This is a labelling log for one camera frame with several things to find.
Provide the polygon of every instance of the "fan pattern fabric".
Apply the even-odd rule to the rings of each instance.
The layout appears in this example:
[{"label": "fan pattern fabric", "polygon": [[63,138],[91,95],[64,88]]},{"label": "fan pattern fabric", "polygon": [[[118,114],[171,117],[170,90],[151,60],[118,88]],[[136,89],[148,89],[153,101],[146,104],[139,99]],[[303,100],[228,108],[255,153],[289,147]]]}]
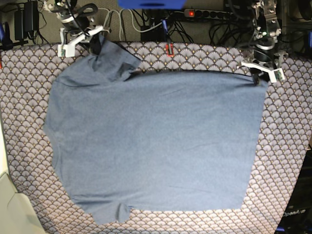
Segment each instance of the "fan pattern fabric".
[{"label": "fan pattern fabric", "polygon": [[[208,70],[249,74],[238,68],[241,51],[199,44],[122,43],[142,60],[138,72]],[[55,174],[53,151],[42,126],[52,82],[67,66],[87,55],[58,58],[56,45],[1,53],[0,108],[9,170],[51,234],[273,234],[291,197],[305,157],[312,124],[312,62],[286,58],[286,81],[266,93],[258,145],[241,209],[151,212],[132,210],[125,223],[98,226],[68,197]]]}]

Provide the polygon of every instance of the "blue object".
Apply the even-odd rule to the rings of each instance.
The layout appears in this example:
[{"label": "blue object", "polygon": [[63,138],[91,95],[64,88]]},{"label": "blue object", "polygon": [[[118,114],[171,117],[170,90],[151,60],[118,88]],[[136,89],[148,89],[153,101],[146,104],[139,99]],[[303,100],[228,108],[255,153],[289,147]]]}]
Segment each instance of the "blue object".
[{"label": "blue object", "polygon": [[309,32],[308,41],[309,41],[309,48],[312,49],[312,31]]},{"label": "blue object", "polygon": [[127,9],[182,9],[185,0],[119,0]]},{"label": "blue object", "polygon": [[0,41],[3,41],[4,38],[5,38],[4,28],[2,24],[0,24]]},{"label": "blue object", "polygon": [[284,232],[284,231],[285,231],[285,229],[284,229],[284,228],[282,228],[282,227],[277,227],[276,231],[277,231],[277,232]]},{"label": "blue object", "polygon": [[165,34],[168,34],[167,21],[164,19],[161,22],[162,22],[162,27],[163,27],[163,29],[165,31]]},{"label": "blue object", "polygon": [[124,222],[131,208],[239,209],[268,84],[197,71],[130,77],[139,62],[106,40],[53,82],[44,131],[72,201],[98,224]]}]

